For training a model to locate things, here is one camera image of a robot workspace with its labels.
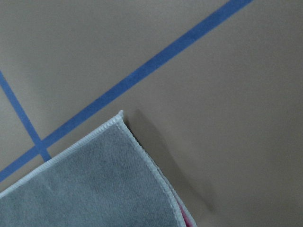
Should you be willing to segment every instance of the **thin blue line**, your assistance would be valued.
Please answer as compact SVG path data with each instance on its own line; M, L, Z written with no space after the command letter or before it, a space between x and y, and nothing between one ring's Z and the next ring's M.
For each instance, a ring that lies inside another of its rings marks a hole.
M78 114L69 119L66 123L61 125L58 129L52 132L49 136L42 140L45 147L53 145L56 141L61 139L63 136L68 134L78 125L86 121L96 112L101 110L104 106L115 100L117 97L122 95L125 91L130 89L132 86L137 84L139 81L150 75L156 69L161 67L163 64L168 62L170 59L175 57L181 51L189 47L199 38L204 36L206 33L220 25L223 21L228 19L232 14L249 4L252 0L231 0L225 5L220 7L217 11L212 13L198 25L193 27L191 30L182 35L179 39L174 41L172 44L167 46L160 53L152 57L145 64L140 66L126 78L121 80L106 93L96 99L94 102L89 104Z
M12 175L15 171L20 169L22 166L24 166L27 162L32 160L38 154L39 153L38 153L36 147L32 147L26 153L21 155L19 158L17 158L15 161L13 161L9 166L7 166L3 170L1 170L1 172L0 172L0 182L2 182L4 179L6 179L10 175Z
M26 131L28 132L28 134L32 138L32 141L34 142L35 146L39 150L43 160L48 161L49 159L51 159L51 156L47 152L46 147L43 145L36 130L34 129L32 123L30 122L29 118L27 117L27 114L23 110L21 104L17 100L14 92L10 88L8 82L5 80L1 71L0 71L0 85L2 86L2 89L3 89L4 93L6 94L7 98L9 99L11 105L14 107L14 109L15 109L18 117L20 118L21 122L23 123Z

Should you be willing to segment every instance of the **blue line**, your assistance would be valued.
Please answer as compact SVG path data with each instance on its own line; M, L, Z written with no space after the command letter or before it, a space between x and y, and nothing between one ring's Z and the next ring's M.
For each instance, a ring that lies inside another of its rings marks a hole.
M39 150L42 158L44 161L48 161L51 159L51 156L46 150L46 147L44 147L41 139L39 138L36 130L34 129L32 123L30 122L29 118L27 117L25 111L23 110L21 104L17 100L14 92L10 88L8 82L5 80L3 74L0 71L0 85L2 86L2 89L4 93L6 94L7 98L9 99L11 105L14 107L18 117L20 118L21 122L23 123L25 129L27 130L29 136L32 138L35 146Z
M182 35L179 39L174 41L172 44L167 46L160 53L152 57L141 67L136 69L126 78L121 80L106 93L96 99L94 102L89 104L78 114L69 119L66 123L52 132L44 140L42 140L45 147L49 147L56 141L61 139L63 136L68 134L78 125L86 121L96 112L101 110L104 106L115 100L117 97L122 95L125 91L130 89L132 86L137 84L139 81L150 75L156 69L161 67L163 64L168 62L174 56L179 54L181 51L189 47L199 38L204 36L206 33L220 25L223 21L228 19L232 14L249 4L252 0L231 0L225 5L220 7L217 11L212 13L198 25L193 27L191 30Z
M39 153L38 153L36 147L32 147L26 153L21 155L14 162L12 162L9 166L7 166L3 170L1 170L1 172L0 172L0 182L2 182L4 179L6 179L10 175L12 175L15 171L20 169L22 166L24 166L27 162L32 160L38 154Z

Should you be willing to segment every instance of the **towel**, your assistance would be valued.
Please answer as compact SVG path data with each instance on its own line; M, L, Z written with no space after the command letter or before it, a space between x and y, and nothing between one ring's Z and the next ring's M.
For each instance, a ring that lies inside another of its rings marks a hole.
M196 227L123 111L0 193L1 227Z

